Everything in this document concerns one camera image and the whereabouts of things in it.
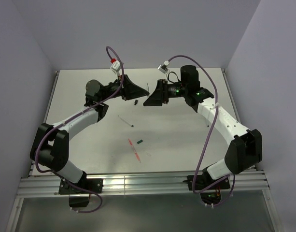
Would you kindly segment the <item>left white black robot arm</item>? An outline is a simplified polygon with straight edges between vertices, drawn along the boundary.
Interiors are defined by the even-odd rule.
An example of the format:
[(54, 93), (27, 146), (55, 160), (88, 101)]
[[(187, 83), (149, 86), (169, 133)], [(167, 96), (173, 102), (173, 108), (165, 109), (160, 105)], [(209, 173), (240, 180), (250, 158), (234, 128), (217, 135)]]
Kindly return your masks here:
[(92, 184), (87, 180), (87, 174), (69, 160), (70, 140), (105, 117), (109, 108), (105, 104), (107, 100), (121, 97), (128, 101), (148, 95), (147, 90), (134, 84), (127, 75), (119, 76), (107, 85), (98, 80), (88, 81), (83, 109), (58, 123), (43, 123), (38, 127), (30, 152), (38, 172), (44, 172), (40, 166), (47, 167), (47, 172), (53, 172), (69, 183), (76, 193), (91, 191)]

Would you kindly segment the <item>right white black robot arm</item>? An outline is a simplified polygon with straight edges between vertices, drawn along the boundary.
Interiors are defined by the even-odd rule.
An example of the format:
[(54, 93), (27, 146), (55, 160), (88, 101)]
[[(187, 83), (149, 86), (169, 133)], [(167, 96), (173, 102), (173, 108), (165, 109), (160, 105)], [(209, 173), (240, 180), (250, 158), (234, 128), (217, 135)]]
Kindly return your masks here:
[(219, 179), (240, 174), (262, 161), (262, 135), (239, 123), (216, 102), (216, 95), (201, 87), (199, 73), (193, 65), (180, 68), (180, 80), (170, 82), (159, 79), (156, 88), (144, 106), (162, 106), (171, 98), (184, 98), (185, 103), (211, 123), (210, 129), (217, 129), (228, 144), (225, 157), (203, 169), (201, 175), (193, 177), (192, 189), (211, 189)]

